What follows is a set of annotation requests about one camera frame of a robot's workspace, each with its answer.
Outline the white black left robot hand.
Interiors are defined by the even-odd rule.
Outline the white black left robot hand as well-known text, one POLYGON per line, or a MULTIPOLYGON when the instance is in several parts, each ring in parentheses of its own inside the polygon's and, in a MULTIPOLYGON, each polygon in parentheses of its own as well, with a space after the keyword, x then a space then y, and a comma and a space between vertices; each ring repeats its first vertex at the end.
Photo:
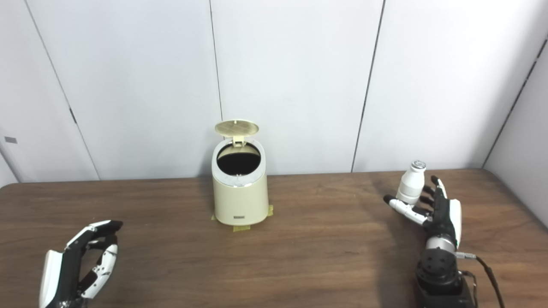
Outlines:
POLYGON ((40 308, 86 308, 113 273, 118 256, 116 233, 123 222, 105 220, 80 230, 62 252, 47 251, 39 292, 40 308), (100 250, 92 269, 80 278, 82 259, 88 250, 100 250))

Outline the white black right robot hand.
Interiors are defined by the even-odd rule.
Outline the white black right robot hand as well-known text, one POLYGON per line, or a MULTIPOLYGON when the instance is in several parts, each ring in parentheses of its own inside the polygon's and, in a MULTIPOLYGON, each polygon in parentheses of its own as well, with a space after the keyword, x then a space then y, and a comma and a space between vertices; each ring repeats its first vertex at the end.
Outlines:
POLYGON ((455 253, 462 237, 462 205, 459 200, 448 198, 445 185, 439 177, 432 175, 431 181, 433 188, 427 185, 423 187, 423 192, 430 197, 421 195, 419 201, 430 205, 432 210, 407 204, 393 195, 385 195, 383 200, 393 210, 422 226, 427 240, 440 238, 446 244, 439 248, 455 253))

